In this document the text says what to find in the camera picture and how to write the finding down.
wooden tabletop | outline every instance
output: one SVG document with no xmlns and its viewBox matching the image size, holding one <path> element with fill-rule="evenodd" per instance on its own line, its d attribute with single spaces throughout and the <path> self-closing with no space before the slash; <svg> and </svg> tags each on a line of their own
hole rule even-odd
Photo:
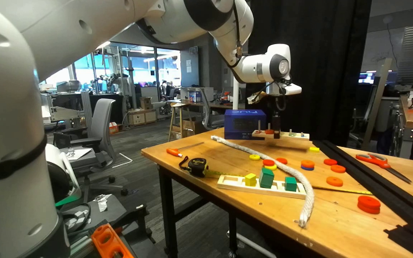
<svg viewBox="0 0 413 258">
<path fill-rule="evenodd" d="M 190 102 L 188 100 L 169 100 L 167 102 L 176 102 L 176 103 L 183 103 L 183 104 L 189 104 L 192 106 L 203 106 L 203 101 L 201 102 Z M 210 106 L 210 108 L 224 108 L 224 109 L 232 109 L 232 104 L 231 105 L 221 105 L 219 104 L 217 101 L 215 101 L 214 103 L 209 102 L 208 106 Z M 240 103 L 238 105 L 239 109 L 244 109 L 245 105 L 243 103 Z"/>
<path fill-rule="evenodd" d="M 400 105 L 403 107 L 405 126 L 407 128 L 413 128 L 413 112 L 409 111 L 407 95 L 402 95 L 400 97 Z"/>
<path fill-rule="evenodd" d="M 203 144 L 181 150 L 189 158 L 203 157 L 208 161 L 211 170 L 223 171 L 234 175 L 258 174 L 262 162 L 249 160 L 249 154 L 233 149 L 211 140 L 210 136 L 223 137 L 224 130 L 216 129 L 192 137 L 167 142 L 143 149 L 143 156 L 182 176 L 190 183 L 199 186 L 231 205 L 246 211 L 249 215 L 265 222 L 279 232 L 312 248 L 327 257 L 413 257 L 413 254 L 397 243 L 388 239 L 384 229 L 395 229 L 397 224 L 406 222 L 382 203 L 380 214 L 368 214 L 357 208 L 359 194 L 335 192 L 315 189 L 315 205 L 305 229 L 300 228 L 297 220 L 304 200 L 247 193 L 217 188 L 216 178 L 196 178 L 178 167 L 180 158 L 166 153 L 167 148 L 182 148 L 198 142 Z M 336 176 L 344 181 L 343 188 L 349 190 L 365 190 L 347 173 L 335 173 L 323 164 L 327 158 L 322 152 L 309 152 L 312 147 L 309 141 L 294 139 L 264 140 L 231 140 L 237 144 L 263 152 L 273 158 L 284 157 L 288 165 L 301 171 L 313 186 L 329 186 L 328 176 Z M 342 148 L 350 155 L 366 153 L 361 150 Z M 398 157 L 389 157 L 389 164 L 406 175 L 413 182 L 413 161 Z M 301 160 L 315 162 L 315 170 L 305 171 L 300 168 Z M 378 166 L 365 163 L 377 173 L 383 175 L 397 186 L 413 194 L 411 185 L 391 175 Z M 275 172 L 275 180 L 284 180 L 289 176 L 283 171 Z"/>
</svg>

crumpled paper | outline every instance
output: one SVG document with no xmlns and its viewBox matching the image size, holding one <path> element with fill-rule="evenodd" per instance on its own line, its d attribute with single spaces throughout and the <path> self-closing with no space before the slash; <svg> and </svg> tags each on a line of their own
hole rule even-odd
<svg viewBox="0 0 413 258">
<path fill-rule="evenodd" d="M 103 212 L 106 210 L 106 208 L 108 208 L 108 198 L 111 196 L 112 194 L 100 194 L 97 197 L 95 197 L 94 201 L 98 202 L 98 209 L 100 210 L 100 212 Z"/>
</svg>

white cable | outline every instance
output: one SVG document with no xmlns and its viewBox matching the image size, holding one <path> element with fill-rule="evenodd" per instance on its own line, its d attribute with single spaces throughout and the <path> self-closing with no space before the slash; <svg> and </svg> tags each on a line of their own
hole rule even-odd
<svg viewBox="0 0 413 258">
<path fill-rule="evenodd" d="M 305 228 L 305 226 L 307 225 L 308 218 L 312 214 L 313 204 L 315 203 L 315 193 L 313 192 L 312 185 L 310 185 L 310 182 L 307 180 L 307 178 L 305 178 L 305 176 L 301 172 L 295 170 L 294 168 L 290 168 L 290 167 L 278 162 L 277 160 L 274 160 L 272 157 L 269 157 L 268 155 L 265 155 L 265 154 L 262 154 L 260 152 L 255 151 L 255 150 L 252 150 L 250 148 L 243 147 L 241 145 L 229 142 L 226 139 L 223 139 L 221 137 L 217 137 L 216 135 L 211 136 L 211 139 L 213 139 L 217 142 L 223 143 L 223 144 L 225 144 L 229 147 L 235 148 L 237 150 L 241 150 L 241 151 L 247 152 L 249 154 L 259 155 L 262 159 L 273 160 L 279 169 L 291 174 L 297 180 L 299 180 L 299 182 L 302 183 L 302 185 L 304 186 L 305 192 L 306 192 L 305 203 L 304 203 L 304 206 L 302 208 L 302 212 L 300 213 L 300 217 L 299 217 L 299 227 Z"/>
</svg>

stool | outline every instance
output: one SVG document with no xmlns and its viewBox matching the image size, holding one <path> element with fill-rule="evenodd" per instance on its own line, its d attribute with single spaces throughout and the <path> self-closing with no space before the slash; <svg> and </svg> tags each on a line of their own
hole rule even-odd
<svg viewBox="0 0 413 258">
<path fill-rule="evenodd" d="M 180 132 L 174 132 L 175 134 L 180 134 L 180 138 L 182 138 L 182 132 L 184 131 L 184 127 L 182 126 L 182 108 L 186 107 L 187 115 L 189 116 L 189 121 L 192 124 L 192 118 L 190 116 L 189 104 L 187 103 L 171 103 L 172 106 L 172 118 L 170 121 L 170 130 L 168 131 L 168 141 L 170 142 L 173 132 L 173 122 L 175 121 L 176 116 L 176 108 L 179 108 L 179 128 Z"/>
</svg>

orange screwdriver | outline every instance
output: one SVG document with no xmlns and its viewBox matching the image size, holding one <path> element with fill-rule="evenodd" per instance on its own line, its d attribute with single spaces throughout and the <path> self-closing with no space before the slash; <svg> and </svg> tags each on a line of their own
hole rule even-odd
<svg viewBox="0 0 413 258">
<path fill-rule="evenodd" d="M 173 155 L 173 156 L 182 157 L 182 154 L 179 153 L 179 150 L 187 149 L 187 148 L 190 148 L 190 147 L 194 147 L 194 146 L 200 145 L 200 144 L 202 144 L 202 143 L 204 143 L 204 142 L 198 142 L 198 143 L 196 143 L 196 144 L 189 145 L 189 146 L 185 146 L 185 147 L 182 147 L 182 148 L 179 148 L 179 149 L 168 148 L 168 149 L 167 149 L 167 153 L 168 153 L 168 154 L 171 154 L 171 155 Z"/>
</svg>

